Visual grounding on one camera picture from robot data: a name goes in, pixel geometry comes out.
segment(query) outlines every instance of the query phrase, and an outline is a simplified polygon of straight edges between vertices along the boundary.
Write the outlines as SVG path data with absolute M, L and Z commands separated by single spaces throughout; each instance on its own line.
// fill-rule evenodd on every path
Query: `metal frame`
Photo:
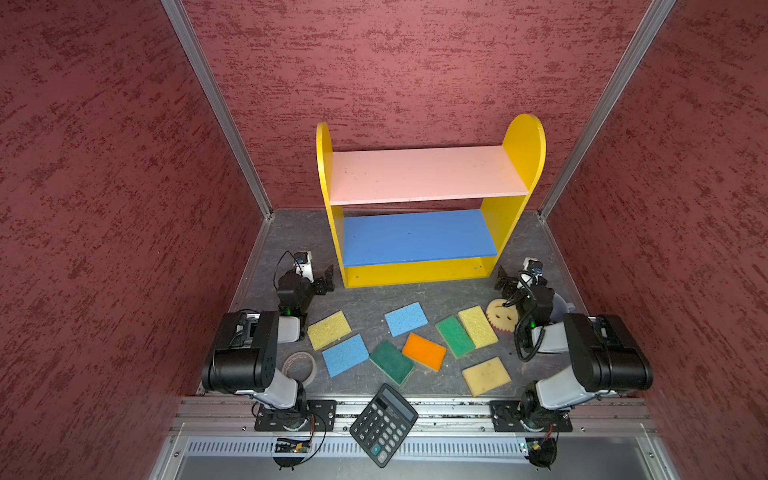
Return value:
M 248 257 L 248 263 L 243 269 L 243 275 L 240 277 L 240 282 L 237 284 L 237 290 L 232 297 L 232 303 L 230 304 L 230 312 L 236 312 L 243 308 L 243 302 L 245 296 L 248 293 L 248 286 L 253 278 L 253 273 L 256 272 L 256 267 L 259 264 L 259 258 L 264 251 L 264 245 L 266 244 L 266 237 L 272 226 L 274 215 L 270 214 L 264 217 L 264 221 L 261 223 L 259 234 L 256 237 L 256 243 L 253 244 L 253 249 L 250 251 L 250 257 Z
M 314 396 L 313 398 L 333 398 L 339 401 L 336 408 L 335 427 L 327 434 L 329 439 L 339 441 L 349 438 L 350 426 L 370 402 L 369 396 Z M 410 438 L 492 441 L 501 438 L 544 435 L 544 432 L 525 434 L 494 432 L 488 401 L 497 398 L 409 396 L 406 399 L 419 412 L 419 420 L 409 433 Z M 263 439 L 275 436 L 275 432 L 253 430 L 252 404 L 253 401 L 247 398 L 218 393 L 184 398 L 150 479 L 175 478 L 190 441 L 200 437 Z M 614 397 L 602 399 L 602 401 L 593 400 L 571 410 L 569 416 L 574 431 L 561 433 L 563 437 L 635 438 L 640 452 L 645 453 L 643 460 L 653 478 L 660 480 L 678 478 L 643 399 Z
M 571 153 L 565 160 L 565 165 L 560 171 L 558 179 L 554 182 L 549 189 L 547 197 L 544 199 L 544 203 L 541 204 L 539 214 L 541 218 L 547 219 L 549 214 L 552 213 L 555 204 L 565 191 L 565 187 L 573 177 L 576 168 L 584 159 L 584 155 L 589 150 L 590 145 L 597 137 L 598 132 L 603 126 L 605 119 L 613 110 L 614 105 L 621 96 L 621 92 L 627 86 L 630 78 L 637 70 L 637 66 L 645 56 L 645 52 L 648 51 L 651 42 L 659 32 L 664 20 L 667 18 L 670 10 L 674 6 L 676 0 L 653 0 L 645 12 L 643 19 L 637 27 L 636 32 L 632 36 L 632 39 L 627 45 L 627 50 L 624 51 L 619 64 L 616 66 L 611 79 L 603 90 L 603 94 L 598 100 L 598 104 L 595 105 L 592 115 L 587 120 L 584 130 L 581 132 L 581 136 L 576 140 Z
M 563 276 L 565 288 L 571 294 L 571 301 L 576 306 L 576 311 L 588 315 L 587 305 L 584 303 L 584 299 L 581 298 L 581 293 L 579 293 L 578 287 L 576 287 L 574 277 L 571 276 L 571 271 L 568 269 L 568 265 L 560 251 L 560 247 L 558 247 L 558 242 L 555 241 L 554 235 L 552 235 L 552 230 L 549 230 L 549 225 L 545 218 L 539 216 L 538 219 L 541 222 L 541 228 L 544 231 L 544 235 L 547 237 L 547 243 L 549 243 L 549 247 L 552 249 L 554 261 L 558 265 L 558 269 Z
M 197 80 L 200 81 L 205 96 L 208 97 L 221 130 L 224 132 L 224 136 L 227 137 L 237 163 L 243 171 L 248 187 L 250 187 L 253 197 L 256 198 L 256 202 L 259 204 L 261 213 L 264 215 L 264 219 L 266 219 L 272 213 L 272 204 L 270 204 L 270 199 L 266 196 L 266 191 L 261 184 L 256 168 L 253 166 L 243 138 L 240 136 L 240 132 L 237 131 L 237 126 L 232 118 L 230 109 L 227 107 L 227 102 L 221 94 L 214 73 L 210 70 L 208 61 L 205 59 L 205 54 L 194 33 L 189 16 L 187 16 L 187 11 L 181 4 L 181 0 L 161 0 L 161 2 L 165 12 L 168 14 L 170 23 L 174 26 L 181 46 L 184 47 L 184 51 L 187 53 L 187 58 L 192 64 Z
M 328 435 L 348 435 L 347 430 L 357 415 L 371 401 L 370 396 L 313 396 L 313 399 L 335 399 L 335 427 Z M 496 433 L 488 402 L 509 398 L 474 398 L 440 396 L 406 396 L 419 413 L 409 435 L 416 436 L 515 436 Z M 185 397 L 171 424 L 170 436 L 175 435 L 272 435 L 254 432 L 251 406 L 253 400 L 209 393 Z M 656 425 L 650 418 L 643 399 L 606 398 L 591 401 L 574 409 L 571 414 L 574 431 L 563 436 L 655 437 Z M 537 436 L 530 433 L 523 436 Z

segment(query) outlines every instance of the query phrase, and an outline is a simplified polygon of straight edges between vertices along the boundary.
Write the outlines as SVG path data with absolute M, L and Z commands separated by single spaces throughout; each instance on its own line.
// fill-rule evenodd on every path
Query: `sponge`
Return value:
M 464 328 L 467 329 L 467 334 L 469 334 L 469 338 L 472 339 L 476 349 L 498 342 L 498 337 L 479 306 L 462 310 L 458 313 L 458 317 Z
M 472 396 L 480 396 L 489 390 L 512 381 L 502 361 L 495 357 L 462 371 Z
M 405 332 L 419 328 L 427 324 L 427 317 L 419 302 L 411 303 L 394 312 L 384 314 L 389 331 L 392 336 L 402 335 Z
M 366 344 L 362 342 L 362 337 L 355 335 L 323 352 L 323 358 L 326 360 L 328 373 L 333 378 L 341 372 L 365 362 L 368 359 L 368 349 Z
M 440 332 L 445 343 L 448 343 L 451 353 L 457 359 L 462 358 L 475 349 L 472 339 L 469 338 L 467 332 L 458 324 L 458 320 L 453 315 L 441 322 L 437 322 L 437 331 Z
M 491 300 L 485 309 L 485 316 L 491 326 L 502 332 L 512 332 L 518 324 L 518 309 L 515 306 L 504 306 L 506 298 Z
M 402 354 L 439 372 L 442 359 L 445 358 L 445 347 L 411 333 L 406 346 L 402 348 Z
M 388 340 L 384 340 L 373 350 L 370 360 L 398 385 L 402 385 L 413 371 L 413 360 L 407 359 Z
M 315 350 L 320 350 L 349 333 L 352 333 L 352 329 L 346 322 L 344 312 L 336 312 L 306 329 L 306 334 L 310 336 L 310 342 Z

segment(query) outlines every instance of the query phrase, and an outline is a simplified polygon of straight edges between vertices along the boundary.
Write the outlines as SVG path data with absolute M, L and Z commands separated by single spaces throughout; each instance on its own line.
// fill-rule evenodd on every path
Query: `calculator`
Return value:
M 349 431 L 368 456 L 384 468 L 418 417 L 413 407 L 385 383 Z

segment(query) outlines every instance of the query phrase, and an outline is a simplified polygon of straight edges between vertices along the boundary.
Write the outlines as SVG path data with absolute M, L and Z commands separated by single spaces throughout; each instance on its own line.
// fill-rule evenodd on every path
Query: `blue sponge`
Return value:
M 384 314 L 392 336 L 402 335 L 427 324 L 427 317 L 419 302 L 411 303 L 394 312 Z
M 328 373 L 333 378 L 358 363 L 365 362 L 368 359 L 368 349 L 366 344 L 362 342 L 362 337 L 355 335 L 323 352 L 323 358 L 326 360 Z

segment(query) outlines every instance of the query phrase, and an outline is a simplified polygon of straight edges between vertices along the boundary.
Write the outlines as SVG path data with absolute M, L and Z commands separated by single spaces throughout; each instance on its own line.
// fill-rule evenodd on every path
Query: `yellow sponge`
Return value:
M 462 321 L 462 325 L 464 325 L 469 338 L 472 339 L 472 343 L 475 344 L 475 348 L 479 349 L 498 342 L 498 337 L 479 306 L 462 310 L 458 313 L 458 318 Z
M 462 371 L 472 396 L 480 396 L 489 390 L 512 381 L 502 361 L 495 357 L 487 362 L 479 363 Z
M 349 328 L 344 312 L 341 311 L 310 325 L 306 329 L 306 334 L 310 336 L 310 342 L 312 342 L 312 347 L 315 350 L 320 350 L 349 333 L 352 333 L 352 329 Z

